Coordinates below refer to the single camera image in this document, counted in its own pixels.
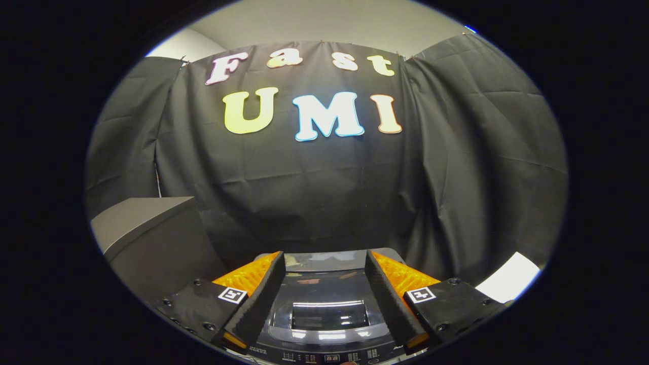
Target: letter cutout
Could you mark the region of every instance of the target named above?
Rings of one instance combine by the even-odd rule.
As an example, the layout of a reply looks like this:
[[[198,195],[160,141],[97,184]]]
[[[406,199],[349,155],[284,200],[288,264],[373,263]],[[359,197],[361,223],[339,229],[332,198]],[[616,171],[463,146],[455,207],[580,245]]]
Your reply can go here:
[[[214,63],[212,75],[207,81],[205,81],[205,85],[211,85],[227,80],[230,75],[226,74],[225,71],[228,70],[229,72],[234,72],[234,70],[239,67],[239,60],[245,60],[246,58],[248,58],[248,52],[237,53],[236,55],[215,59],[212,61]]]
[[[225,103],[225,127],[236,134],[258,132],[266,128],[273,120],[273,101],[278,88],[261,88],[255,91],[260,97],[259,116],[252,120],[243,118],[243,101],[248,98],[247,92],[235,92],[223,98]]]
[[[381,118],[381,125],[378,130],[382,133],[399,133],[403,128],[397,123],[395,111],[392,108],[394,98],[389,95],[372,95],[369,97],[376,103],[378,116]]]
[[[386,60],[383,58],[383,56],[370,56],[367,57],[368,60],[372,61],[372,66],[374,66],[374,70],[381,75],[385,76],[394,76],[395,72],[392,71],[391,69],[387,69],[386,65],[391,65],[392,62]]]
[[[336,65],[337,68],[348,69],[350,71],[356,71],[358,69],[358,65],[354,62],[355,60],[352,55],[333,52],[331,57],[334,58],[334,65]]]
[[[360,136],[365,133],[365,129],[358,124],[355,99],[356,94],[353,92],[339,92],[332,98],[329,108],[325,108],[313,95],[296,97],[293,99],[293,104],[297,105],[300,112],[300,131],[295,135],[295,139],[304,142],[318,137],[318,132],[313,129],[311,120],[325,137],[331,135],[336,118],[338,136]]]
[[[279,51],[271,53],[271,57],[272,58],[268,60],[268,63],[266,63],[266,66],[270,68],[297,65],[302,62],[303,59],[300,57],[300,51],[295,48],[280,49]]]

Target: black curtain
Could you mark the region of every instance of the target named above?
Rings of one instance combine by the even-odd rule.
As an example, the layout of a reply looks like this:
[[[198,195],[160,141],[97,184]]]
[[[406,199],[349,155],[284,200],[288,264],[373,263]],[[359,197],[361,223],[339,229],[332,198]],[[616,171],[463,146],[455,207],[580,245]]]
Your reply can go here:
[[[299,49],[303,61],[268,68],[269,55],[284,48]],[[228,80],[205,85],[213,60],[241,52],[249,58]],[[335,67],[334,52],[352,55],[358,69]],[[375,55],[391,62],[393,76],[374,70],[367,57]],[[149,70],[143,83],[131,77],[139,69]],[[243,115],[253,119],[254,93],[265,87],[279,89],[272,122],[228,131],[223,97],[250,93]],[[316,129],[316,139],[296,141],[292,100],[314,95],[327,107],[338,92],[357,94],[365,132],[325,137]],[[394,98],[400,133],[378,130],[376,94]],[[133,117],[115,119],[123,115]],[[255,45],[182,68],[146,58],[95,129],[90,218],[128,197],[158,196],[154,162],[162,196],[197,197],[229,270],[278,250],[392,247],[438,279],[478,284],[516,251],[544,264],[567,200],[563,141],[545,99],[508,57],[470,34],[408,61],[331,42]]]

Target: yellow letter u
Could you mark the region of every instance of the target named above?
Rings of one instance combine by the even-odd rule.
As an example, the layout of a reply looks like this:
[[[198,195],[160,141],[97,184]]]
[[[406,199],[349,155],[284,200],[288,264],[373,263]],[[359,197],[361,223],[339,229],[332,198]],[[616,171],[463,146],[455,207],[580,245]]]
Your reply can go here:
[[[235,92],[223,98],[225,103],[225,127],[236,134],[258,132],[266,128],[273,120],[273,99],[278,88],[261,88],[255,91],[260,97],[259,116],[246,120],[243,118],[243,102],[250,94]]]

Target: orange soft pad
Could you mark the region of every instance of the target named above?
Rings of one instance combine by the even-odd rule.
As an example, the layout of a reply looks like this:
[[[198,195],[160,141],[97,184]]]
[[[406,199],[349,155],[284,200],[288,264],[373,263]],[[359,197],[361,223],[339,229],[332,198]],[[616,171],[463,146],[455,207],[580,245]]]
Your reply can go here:
[[[230,271],[212,282],[229,288],[245,290],[248,292],[248,296],[251,296],[255,289],[257,289],[257,286],[259,286],[263,276],[266,275],[266,271],[271,267],[271,263],[278,254],[279,251],[266,255],[258,260],[252,261],[250,264],[246,264],[234,271]]]
[[[372,251],[372,255],[374,255],[374,258],[383,269],[387,279],[399,295],[399,298],[401,298],[406,305],[406,308],[408,308],[408,304],[406,304],[406,301],[403,299],[405,292],[439,283],[439,280],[413,268],[409,268],[407,265],[403,265],[399,261],[395,261],[374,251]]]

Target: white paper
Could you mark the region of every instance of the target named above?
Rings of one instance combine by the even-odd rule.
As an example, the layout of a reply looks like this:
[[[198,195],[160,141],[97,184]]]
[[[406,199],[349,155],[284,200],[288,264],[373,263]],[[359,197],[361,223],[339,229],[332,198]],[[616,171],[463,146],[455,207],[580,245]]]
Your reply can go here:
[[[476,289],[495,301],[518,298],[541,272],[532,261],[516,252],[503,266]]]

